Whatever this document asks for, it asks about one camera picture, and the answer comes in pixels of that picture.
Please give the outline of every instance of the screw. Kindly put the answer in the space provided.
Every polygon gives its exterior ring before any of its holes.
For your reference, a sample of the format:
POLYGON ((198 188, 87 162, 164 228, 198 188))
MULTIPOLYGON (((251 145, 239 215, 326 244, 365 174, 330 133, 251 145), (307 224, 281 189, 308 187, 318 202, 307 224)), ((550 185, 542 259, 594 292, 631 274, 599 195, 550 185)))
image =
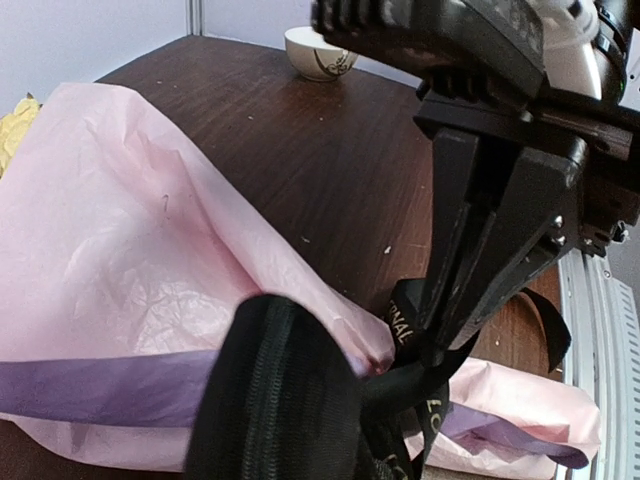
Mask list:
POLYGON ((552 238, 551 241, 559 247, 564 247, 564 244, 567 243, 567 237, 562 235, 560 237, 552 238))

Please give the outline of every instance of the white ceramic cup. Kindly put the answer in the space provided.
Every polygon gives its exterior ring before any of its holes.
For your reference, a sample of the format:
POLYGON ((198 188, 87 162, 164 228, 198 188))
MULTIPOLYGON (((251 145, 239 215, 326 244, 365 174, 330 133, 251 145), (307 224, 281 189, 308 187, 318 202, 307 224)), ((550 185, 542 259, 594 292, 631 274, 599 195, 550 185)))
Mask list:
POLYGON ((300 74, 316 82, 330 82, 347 73, 358 55, 329 45, 311 27, 296 27, 284 34, 289 61, 300 74))

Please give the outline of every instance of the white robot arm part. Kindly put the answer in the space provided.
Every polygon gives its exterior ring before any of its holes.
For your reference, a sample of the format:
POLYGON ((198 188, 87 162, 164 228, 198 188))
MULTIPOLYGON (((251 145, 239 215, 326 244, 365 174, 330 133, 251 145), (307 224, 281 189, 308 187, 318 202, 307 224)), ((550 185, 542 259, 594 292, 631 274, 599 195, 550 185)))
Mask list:
POLYGON ((544 26, 544 66, 552 87, 602 99, 591 41, 598 34, 592 0, 528 0, 544 26))

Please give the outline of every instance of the purple ribbon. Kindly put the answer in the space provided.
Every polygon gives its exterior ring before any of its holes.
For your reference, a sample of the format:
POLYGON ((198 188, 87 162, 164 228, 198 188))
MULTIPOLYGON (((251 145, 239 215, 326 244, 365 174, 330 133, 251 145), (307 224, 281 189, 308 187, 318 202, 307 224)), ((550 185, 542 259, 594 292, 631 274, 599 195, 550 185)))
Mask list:
MULTIPOLYGON (((0 412, 24 417, 119 427, 191 427, 217 351, 110 359, 0 362, 0 412)), ((347 356, 353 370, 365 365, 347 356)), ((549 456, 571 468, 588 464, 578 449, 538 440, 514 424, 462 405, 442 433, 472 434, 549 456)))

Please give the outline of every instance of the dark wood surface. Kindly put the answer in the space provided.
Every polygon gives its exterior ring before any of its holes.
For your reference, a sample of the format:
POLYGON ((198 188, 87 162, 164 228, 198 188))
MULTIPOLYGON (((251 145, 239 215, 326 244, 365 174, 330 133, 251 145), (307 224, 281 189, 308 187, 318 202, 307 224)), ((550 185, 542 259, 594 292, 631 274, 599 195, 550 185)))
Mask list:
MULTIPOLYGON (((398 279, 424 274, 431 146, 413 125, 418 101, 409 87, 358 71, 333 83, 308 82, 283 52, 202 37, 178 40, 102 81, 139 91, 175 122, 351 300, 380 313, 398 279)), ((534 287, 559 301, 555 271, 534 287)), ((511 301, 474 355, 545 374, 541 329, 528 304, 511 301)), ((6 422, 0 444, 2 479, 175 478, 80 465, 6 422)))

